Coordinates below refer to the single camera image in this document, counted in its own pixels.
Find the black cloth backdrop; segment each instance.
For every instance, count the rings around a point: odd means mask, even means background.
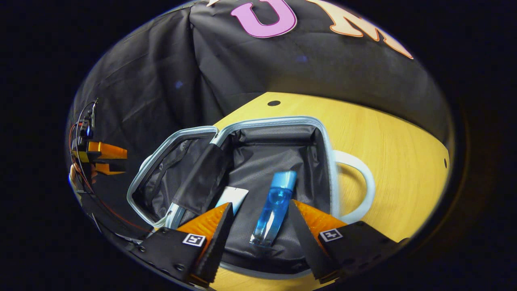
[[[276,21],[268,3],[252,2],[262,23]],[[230,15],[240,2],[199,2],[152,19],[98,61],[77,91],[68,129],[84,105],[98,98],[94,139],[128,150],[126,173],[99,176],[94,186],[106,204],[148,228],[126,201],[141,162],[175,131],[212,125],[265,92],[365,105],[413,122],[447,144],[446,105],[417,60],[368,36],[332,32],[331,18],[313,3],[286,2],[298,23],[284,35],[248,35]],[[145,233],[129,228],[121,234]]]

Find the red wire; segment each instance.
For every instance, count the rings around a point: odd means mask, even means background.
[[[70,152],[72,152],[72,144],[71,144],[71,143],[72,143],[72,130],[73,130],[73,128],[74,128],[75,126],[76,126],[75,124],[73,124],[73,125],[72,125],[72,127],[70,128],[70,134],[69,134],[69,136],[68,136],[68,148],[70,149]],[[76,165],[73,161],[72,161],[72,164],[73,164],[73,167],[74,167],[75,171],[76,171],[76,172],[78,172],[78,173],[81,175],[81,177],[83,178],[83,181],[86,183],[86,186],[88,186],[88,188],[90,189],[90,191],[91,191],[92,193],[94,193],[94,190],[92,189],[92,187],[91,187],[91,186],[90,186],[90,184],[88,183],[88,181],[87,181],[86,177],[84,176],[84,173],[83,173],[83,172],[81,172],[81,171],[79,171],[79,170],[77,169],[77,165]],[[152,233],[151,231],[149,231],[149,230],[147,230],[147,229],[144,229],[144,228],[142,228],[142,227],[140,227],[140,226],[138,226],[138,225],[136,225],[136,224],[133,224],[133,223],[131,223],[131,222],[127,221],[127,220],[126,220],[126,219],[124,219],[122,216],[118,215],[115,211],[113,211],[113,210],[112,210],[108,205],[106,205],[106,203],[104,203],[104,201],[102,201],[101,199],[99,199],[99,201],[100,201],[100,202],[101,202],[101,203],[102,203],[102,204],[103,204],[103,205],[104,205],[104,206],[105,206],[105,207],[106,207],[106,208],[107,208],[111,213],[113,213],[116,217],[118,217],[118,218],[119,218],[119,219],[121,219],[122,221],[124,221],[124,222],[126,222],[127,224],[129,224],[129,225],[131,225],[131,226],[134,226],[134,227],[136,227],[136,228],[138,228],[138,229],[140,229],[140,230],[146,231],[146,232],[148,232],[148,233]]]

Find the plastic bottle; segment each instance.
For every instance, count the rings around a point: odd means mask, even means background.
[[[275,173],[250,243],[265,247],[273,244],[287,212],[295,184],[295,171]]]

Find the wire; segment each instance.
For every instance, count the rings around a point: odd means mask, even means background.
[[[82,163],[81,163],[81,158],[80,158],[80,157],[78,157],[78,159],[77,159],[77,160],[78,160],[78,162],[79,162],[79,167],[81,168],[81,171],[78,171],[77,166],[76,166],[76,164],[75,164],[75,163],[74,163],[74,161],[73,161],[73,157],[72,157],[72,145],[71,145],[71,142],[72,142],[72,141],[71,141],[71,138],[72,138],[72,131],[73,131],[73,128],[75,127],[75,142],[76,142],[76,143],[78,142],[77,137],[78,137],[78,135],[79,135],[79,127],[80,127],[80,125],[81,125],[81,123],[80,123],[81,116],[83,115],[84,110],[85,110],[85,109],[86,109],[90,104],[94,104],[94,105],[95,105],[95,103],[96,103],[96,102],[97,102],[97,101],[92,101],[92,102],[90,102],[90,103],[88,103],[88,104],[86,104],[86,105],[84,106],[83,110],[81,110],[81,113],[79,113],[79,118],[78,118],[77,122],[71,126],[71,128],[70,128],[70,134],[69,134],[69,136],[68,136],[68,148],[69,148],[69,150],[70,150],[70,159],[71,159],[71,162],[72,162],[72,164],[73,164],[73,167],[74,167],[74,169],[75,169],[75,171],[76,171],[76,172],[79,172],[79,174],[80,174],[80,176],[81,176],[82,181],[86,184],[86,186],[88,186],[88,188],[90,189],[90,191],[92,192],[92,194],[93,194],[93,195],[95,195],[95,192],[94,192],[94,190],[92,189],[92,187],[90,186],[90,183],[88,183],[88,180],[87,180],[87,178],[86,178],[86,176],[85,176],[85,174],[84,174],[83,165],[82,165]],[[104,201],[102,201],[98,196],[97,196],[97,198],[98,198],[98,199],[99,199],[99,201],[102,203],[102,205],[104,205],[104,207],[106,207],[106,208],[107,208],[111,213],[113,213],[113,214],[114,214],[117,218],[119,218],[120,220],[122,220],[122,221],[124,221],[125,223],[127,223],[127,224],[129,224],[129,225],[131,225],[131,226],[133,226],[133,227],[136,227],[136,228],[138,228],[138,229],[140,229],[140,230],[142,230],[142,231],[152,233],[151,231],[149,231],[149,230],[147,230],[147,229],[144,229],[144,228],[142,228],[142,227],[140,227],[140,226],[138,226],[138,225],[136,225],[136,224],[133,224],[133,223],[131,223],[130,221],[128,221],[128,220],[126,220],[126,219],[124,219],[124,218],[123,218],[122,216],[120,216],[118,213],[116,213],[115,211],[113,211],[113,210],[112,210],[108,205],[106,205],[106,203],[104,203]]]

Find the open suitcase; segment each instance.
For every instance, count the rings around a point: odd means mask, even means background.
[[[338,167],[344,163],[365,178],[361,205],[341,216]],[[127,200],[155,228],[176,229],[212,209],[225,187],[248,190],[226,241],[220,266],[266,279],[290,279],[310,273],[291,221],[286,218],[271,250],[249,243],[275,172],[297,172],[293,199],[345,223],[369,210],[375,183],[358,158],[334,151],[324,125],[313,117],[281,117],[183,129],[171,135],[141,165]]]

